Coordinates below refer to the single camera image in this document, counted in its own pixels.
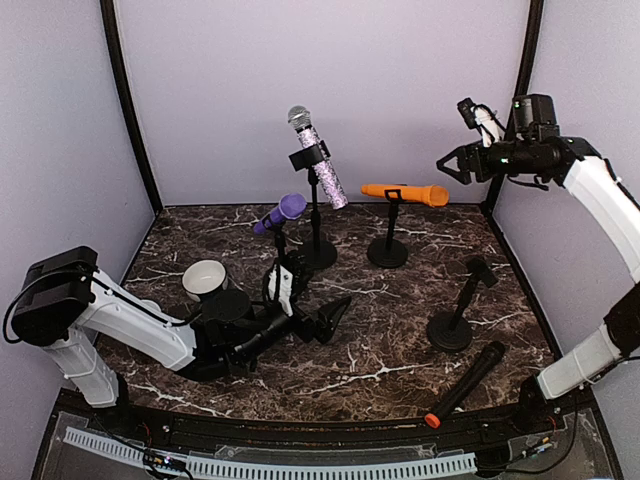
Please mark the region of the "black stand ring clip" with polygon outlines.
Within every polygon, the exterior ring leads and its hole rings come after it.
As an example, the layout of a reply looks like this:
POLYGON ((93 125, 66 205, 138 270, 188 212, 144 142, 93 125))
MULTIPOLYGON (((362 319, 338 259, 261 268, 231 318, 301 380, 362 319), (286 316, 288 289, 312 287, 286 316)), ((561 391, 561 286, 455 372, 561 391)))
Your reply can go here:
POLYGON ((306 264, 303 256, 298 250, 287 251, 286 235, 283 232, 283 224, 276 223, 271 215, 267 215, 267 219, 263 221, 263 225, 268 231, 274 235, 274 244, 277 250, 277 263, 284 267, 295 278, 300 279, 305 272, 306 264))

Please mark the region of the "tall stand large clip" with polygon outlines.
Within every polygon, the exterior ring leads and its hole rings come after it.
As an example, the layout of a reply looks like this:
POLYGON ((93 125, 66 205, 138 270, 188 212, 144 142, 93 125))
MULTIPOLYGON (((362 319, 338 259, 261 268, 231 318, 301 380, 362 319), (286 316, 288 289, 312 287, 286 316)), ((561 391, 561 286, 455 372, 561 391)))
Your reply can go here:
POLYGON ((337 260, 335 246, 321 236, 321 214, 318 208, 317 186, 318 176, 313 169, 321 161, 327 158, 328 150, 323 140, 299 150, 289 156, 289 160, 295 171, 307 170, 307 181, 311 187, 312 210, 311 226, 312 234, 299 248, 299 252, 305 257, 306 263, 314 270, 324 270, 331 267, 337 260))

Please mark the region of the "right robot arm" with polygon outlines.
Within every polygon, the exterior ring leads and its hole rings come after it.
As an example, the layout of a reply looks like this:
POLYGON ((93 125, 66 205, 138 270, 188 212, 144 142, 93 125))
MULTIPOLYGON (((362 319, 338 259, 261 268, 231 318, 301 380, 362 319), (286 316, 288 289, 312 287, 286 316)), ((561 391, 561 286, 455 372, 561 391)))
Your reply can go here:
POLYGON ((629 275, 627 291, 601 311, 604 318, 593 324, 593 331, 523 382, 512 422, 526 429, 554 401, 597 381, 638 352, 639 204, 606 157, 586 139, 562 133, 550 96, 514 97, 510 128, 488 106, 469 98, 459 101, 457 110, 480 138, 438 160, 440 171, 464 185, 498 176, 529 176, 537 188, 556 184, 583 216, 561 223, 562 232, 583 227, 595 234, 606 259, 616 259, 629 275))

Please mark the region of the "orange toy microphone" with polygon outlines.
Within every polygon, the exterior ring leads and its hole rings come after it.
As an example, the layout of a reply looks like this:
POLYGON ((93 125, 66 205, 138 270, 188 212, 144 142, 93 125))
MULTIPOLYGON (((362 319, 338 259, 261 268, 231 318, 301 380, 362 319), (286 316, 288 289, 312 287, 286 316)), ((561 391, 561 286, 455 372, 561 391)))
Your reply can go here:
POLYGON ((448 190, 438 185, 365 184, 361 186, 361 193, 365 196, 385 198, 389 201, 403 200, 405 202, 422 203, 433 208, 446 206, 450 199, 448 190))

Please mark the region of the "glitter microphone silver head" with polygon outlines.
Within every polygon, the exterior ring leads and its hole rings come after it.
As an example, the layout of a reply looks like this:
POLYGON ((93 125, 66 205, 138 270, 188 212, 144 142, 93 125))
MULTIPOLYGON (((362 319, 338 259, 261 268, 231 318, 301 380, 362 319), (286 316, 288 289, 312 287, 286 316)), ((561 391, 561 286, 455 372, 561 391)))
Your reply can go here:
POLYGON ((346 207, 347 196, 330 161, 328 148, 312 125, 310 111, 301 105, 292 107, 288 112, 288 123, 302 146, 289 156, 294 170, 313 170, 332 208, 346 207))

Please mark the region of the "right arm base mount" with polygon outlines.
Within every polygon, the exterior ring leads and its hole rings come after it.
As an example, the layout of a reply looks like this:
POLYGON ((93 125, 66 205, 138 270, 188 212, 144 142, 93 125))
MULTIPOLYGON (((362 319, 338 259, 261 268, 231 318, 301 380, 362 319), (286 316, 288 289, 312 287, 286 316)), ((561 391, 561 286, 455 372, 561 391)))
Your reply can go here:
POLYGON ((533 431, 535 427, 550 426, 550 416, 555 405, 547 399, 535 377, 525 380, 519 392, 517 408, 511 417, 513 426, 522 433, 533 431))

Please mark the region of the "purple toy microphone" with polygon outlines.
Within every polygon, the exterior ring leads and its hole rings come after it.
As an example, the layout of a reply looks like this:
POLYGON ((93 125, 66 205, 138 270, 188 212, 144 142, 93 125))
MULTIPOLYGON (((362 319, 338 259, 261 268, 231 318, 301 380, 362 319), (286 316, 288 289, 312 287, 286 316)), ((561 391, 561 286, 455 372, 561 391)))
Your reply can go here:
POLYGON ((286 194, 273 209, 254 225, 253 232, 261 235, 275 225, 282 225, 286 221, 297 220, 303 215, 306 208, 307 201, 302 194, 286 194))

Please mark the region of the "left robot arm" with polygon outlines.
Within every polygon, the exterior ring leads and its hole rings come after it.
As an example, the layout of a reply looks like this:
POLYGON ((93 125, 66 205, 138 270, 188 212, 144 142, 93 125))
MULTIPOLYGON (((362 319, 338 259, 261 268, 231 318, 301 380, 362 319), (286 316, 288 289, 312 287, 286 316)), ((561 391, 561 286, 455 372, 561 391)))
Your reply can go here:
POLYGON ((1 332, 8 344, 45 351, 88 406, 109 415, 127 412, 128 385, 100 357, 90 330, 182 378, 210 382, 254 370, 259 356, 290 334, 305 343, 328 343, 352 302, 342 297, 312 313, 297 306, 312 273, 295 255, 274 261, 258 301, 230 286, 221 262, 202 260, 181 276, 198 307, 178 319, 114 282, 97 258, 96 251, 80 246, 32 264, 6 308, 1 332))

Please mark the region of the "small black stand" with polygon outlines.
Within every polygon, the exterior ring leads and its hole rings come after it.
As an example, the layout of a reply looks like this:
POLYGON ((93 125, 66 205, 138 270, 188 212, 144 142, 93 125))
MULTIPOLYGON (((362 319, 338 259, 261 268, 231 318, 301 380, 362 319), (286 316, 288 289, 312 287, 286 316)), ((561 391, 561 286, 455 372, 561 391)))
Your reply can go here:
POLYGON ((384 190, 388 202, 388 224, 385 237, 375 238, 367 249, 368 260, 383 269, 396 269, 406 264, 409 256, 406 246, 395 239, 399 207, 405 202, 400 187, 384 190))
POLYGON ((473 338, 472 327, 464 318, 480 283, 487 288, 493 287, 498 279, 482 257, 473 257, 466 262, 469 274, 461 289, 456 308, 451 312, 438 312, 433 315, 426 327, 427 339, 437 350, 445 353, 459 353, 466 350, 473 338))

